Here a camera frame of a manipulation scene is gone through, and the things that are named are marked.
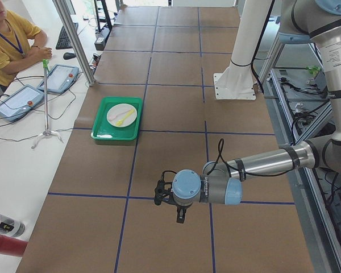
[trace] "label on robot arm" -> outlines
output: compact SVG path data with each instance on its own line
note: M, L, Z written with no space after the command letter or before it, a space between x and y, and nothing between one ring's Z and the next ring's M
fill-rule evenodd
M320 48L325 72L341 67L341 41Z

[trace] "green plastic tray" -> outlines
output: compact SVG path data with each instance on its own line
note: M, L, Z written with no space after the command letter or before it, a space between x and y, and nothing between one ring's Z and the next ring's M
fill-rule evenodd
M117 104L130 104L135 107L138 115L136 120L127 127L118 128L107 121L107 112ZM101 100L91 137L95 140L134 140L138 135L143 101L136 97L105 97Z

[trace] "yellow t-shirt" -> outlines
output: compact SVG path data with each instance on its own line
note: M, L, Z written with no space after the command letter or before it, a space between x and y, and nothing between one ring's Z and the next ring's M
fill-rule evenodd
M6 21L9 25L10 32L2 33L9 41L12 42L13 45L19 48L18 42L16 41L15 34L17 35L20 44L22 45L22 49L24 53L27 53L30 50L30 45L28 39L34 39L34 36L40 32L40 28L34 26L31 22L18 14L7 11ZM24 58L22 54L17 51L11 44L5 41L2 37L0 37L0 84L4 86L8 86L13 79L15 78L17 73L14 74L6 74L1 71L1 68L4 68L11 61L17 61Z

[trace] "lanyard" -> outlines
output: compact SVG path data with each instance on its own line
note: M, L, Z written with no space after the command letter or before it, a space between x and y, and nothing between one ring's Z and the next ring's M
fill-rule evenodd
M14 47L20 54L22 54L22 55L24 56L24 52L23 52L22 45L21 45L21 43L20 43L20 41L19 41L19 39L18 39L18 37L17 37L17 35L16 35L16 33L15 33L14 30L13 30L13 32L14 32L14 35L15 35L15 38L16 38L16 42L18 43L18 46L19 46L19 47L17 47L15 44L13 44L11 41L9 41L8 38L5 37L4 35L2 35L1 33L0 33L0 37L1 37L2 39L4 39L5 41L7 41L7 42L9 43L9 45L11 45L12 47Z

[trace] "computer keyboard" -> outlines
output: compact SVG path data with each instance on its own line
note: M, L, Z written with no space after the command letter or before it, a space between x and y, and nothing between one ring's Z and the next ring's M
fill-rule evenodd
M73 23L73 26L77 31L78 23ZM67 49L67 48L72 48L72 45L70 44L70 40L69 40L66 30L64 29L64 27L62 27L61 31L59 32L56 49Z

